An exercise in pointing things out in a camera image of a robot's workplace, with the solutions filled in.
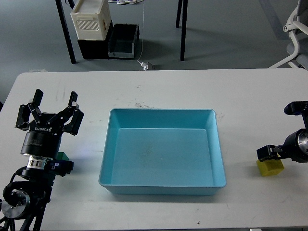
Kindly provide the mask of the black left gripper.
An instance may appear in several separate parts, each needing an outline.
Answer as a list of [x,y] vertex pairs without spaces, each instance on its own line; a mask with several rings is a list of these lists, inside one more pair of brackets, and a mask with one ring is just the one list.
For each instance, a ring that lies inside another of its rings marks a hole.
[[[33,100],[19,107],[15,127],[26,131],[21,149],[23,155],[55,159],[58,155],[62,134],[77,135],[84,113],[77,104],[78,94],[71,92],[68,106],[55,113],[42,113],[39,109],[43,91],[36,89]],[[34,120],[29,122],[30,115]]]

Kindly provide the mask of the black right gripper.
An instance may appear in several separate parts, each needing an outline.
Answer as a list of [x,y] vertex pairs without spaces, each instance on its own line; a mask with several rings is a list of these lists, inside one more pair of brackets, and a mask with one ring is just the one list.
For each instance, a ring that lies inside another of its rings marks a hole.
[[299,163],[308,162],[308,132],[302,128],[289,135],[283,146],[266,145],[257,149],[259,161],[291,158]]

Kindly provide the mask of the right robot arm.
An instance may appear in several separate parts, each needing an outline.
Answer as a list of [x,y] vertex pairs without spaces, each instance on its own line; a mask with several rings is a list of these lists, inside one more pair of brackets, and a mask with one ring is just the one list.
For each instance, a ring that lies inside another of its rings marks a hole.
[[305,127],[289,135],[282,145],[266,145],[257,149],[258,160],[281,160],[290,158],[298,163],[308,162],[308,102],[295,101],[284,108],[287,115],[301,115]]

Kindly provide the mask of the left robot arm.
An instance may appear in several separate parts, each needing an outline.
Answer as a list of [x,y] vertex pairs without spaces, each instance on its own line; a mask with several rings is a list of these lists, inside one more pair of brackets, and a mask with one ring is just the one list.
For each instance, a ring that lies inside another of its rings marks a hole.
[[84,114],[77,104],[78,94],[71,92],[68,106],[58,113],[41,112],[42,97],[37,89],[33,100],[19,107],[15,126],[26,131],[21,154],[28,157],[28,164],[14,172],[3,190],[2,231],[15,230],[16,220],[23,221],[22,231],[40,230],[55,177],[64,177],[74,167],[59,147],[63,133],[75,136],[80,128]]

